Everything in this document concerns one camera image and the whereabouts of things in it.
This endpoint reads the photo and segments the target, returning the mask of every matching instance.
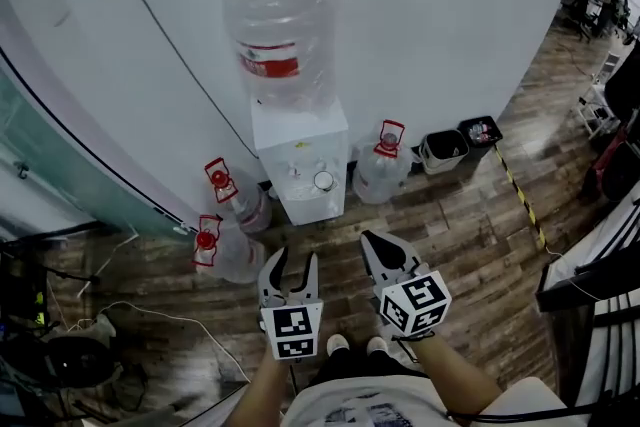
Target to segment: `black trash bin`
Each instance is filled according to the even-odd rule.
[[[458,131],[469,146],[467,160],[479,161],[494,144],[502,140],[502,133],[491,116],[461,121]]]

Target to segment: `white cable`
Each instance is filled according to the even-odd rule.
[[[133,226],[129,225],[129,228],[131,229],[131,231],[132,231],[134,234],[133,234],[133,235],[131,235],[131,237],[129,237],[127,240],[125,240],[125,241],[123,241],[123,242],[120,242],[120,244],[118,244],[116,247],[114,247],[114,248],[111,250],[111,254],[109,255],[109,258],[107,258],[107,259],[105,260],[105,262],[104,262],[104,263],[100,266],[100,268],[95,272],[94,276],[97,276],[98,274],[100,274],[100,273],[104,270],[104,268],[105,268],[107,265],[109,265],[109,264],[111,263],[111,260],[113,260],[113,257],[114,257],[114,255],[115,255],[115,253],[116,253],[116,251],[117,251],[118,249],[120,249],[122,246],[124,246],[124,245],[128,244],[129,242],[131,242],[131,241],[133,241],[133,240],[137,239],[137,238],[140,236],[140,234],[135,230],[135,228],[134,228]],[[87,282],[85,283],[85,285],[82,287],[82,289],[80,290],[80,292],[78,292],[78,293],[76,294],[76,299],[80,299],[80,296],[81,296],[82,294],[84,294],[84,291],[85,291],[87,288],[89,288],[89,285],[91,285],[91,282],[90,282],[90,281],[87,281]]]
[[[145,310],[144,308],[138,308],[135,304],[131,304],[130,302],[127,301],[116,301],[115,303],[110,304],[109,306],[102,308],[99,312],[98,315],[100,315],[102,312],[107,311],[109,308],[112,308],[113,306],[116,306],[118,304],[126,304],[127,306],[131,306],[131,308],[133,308],[134,310],[138,310],[142,313],[151,313],[152,315],[160,315],[161,317],[166,317],[168,319],[172,319],[172,320],[182,320],[184,322],[193,322],[194,324],[198,324],[205,333],[207,333],[207,336],[209,338],[211,338],[211,340],[213,341],[213,343],[215,343],[217,345],[217,347],[231,360],[235,363],[235,365],[238,367],[238,370],[240,370],[240,373],[242,374],[242,377],[244,377],[247,382],[251,382],[251,380],[247,377],[247,374],[244,373],[244,370],[242,370],[242,367],[240,366],[240,363],[238,363],[238,360],[227,350],[225,349],[222,344],[220,344],[220,342],[218,340],[215,339],[215,337],[211,334],[211,332],[205,327],[205,325],[200,322],[199,320],[196,319],[190,319],[188,317],[174,317],[172,315],[167,315],[166,313],[162,313],[159,311],[152,311],[152,310]],[[71,326],[71,328],[69,328],[68,331],[71,331],[74,328],[78,328],[80,329],[80,323],[81,322],[85,322],[85,321],[91,321],[91,324],[93,324],[95,322],[95,319],[80,319],[77,324],[74,324],[73,326]]]
[[[560,261],[560,260],[562,260],[562,258],[564,258],[564,255],[561,255],[560,253],[554,253],[553,251],[549,251],[549,248],[547,248],[547,253],[549,253],[550,255],[559,256],[560,258],[558,259],[558,261]],[[569,268],[569,264],[566,264],[564,261],[562,263],[566,265],[567,271],[569,271],[569,273],[571,273],[571,269]],[[578,290],[580,290],[580,292],[582,292],[583,294],[588,295],[589,297],[591,297],[591,299],[595,299],[596,301],[602,301],[603,300],[603,299],[598,299],[595,295],[590,294],[586,290],[584,290],[581,287],[579,287],[578,285],[576,285],[573,282],[573,278],[569,277],[569,278],[567,278],[567,281],[569,283],[571,283],[574,287],[576,287]]]
[[[62,323],[64,324],[64,327],[67,331],[69,331],[69,325],[67,324],[67,321],[64,318],[64,315],[62,314],[62,308],[60,308],[60,305],[58,304],[58,300],[56,299],[56,294],[53,293],[53,287],[51,286],[51,282],[49,281],[49,278],[47,278],[47,285],[49,286],[49,292],[51,292],[51,297],[53,298],[53,302],[56,303],[56,306],[58,308],[58,313],[60,313],[60,319],[62,320]]]

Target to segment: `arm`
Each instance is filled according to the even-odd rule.
[[[267,344],[260,367],[225,427],[276,427],[280,425],[280,406],[287,383],[287,364],[273,358]]]
[[[424,338],[411,343],[411,348],[447,409],[477,414],[502,394],[491,377],[465,360],[442,337]]]

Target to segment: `glass panel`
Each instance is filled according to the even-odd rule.
[[[76,208],[140,233],[179,237],[174,221],[142,202],[89,162],[22,97],[0,69],[0,143]]]

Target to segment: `trash bin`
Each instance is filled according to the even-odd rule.
[[[435,175],[456,167],[469,153],[469,147],[460,132],[445,130],[425,136],[419,151],[424,172]]]
[[[496,144],[502,140],[502,133],[491,116],[461,121],[458,130],[469,146],[469,158],[479,161]]]

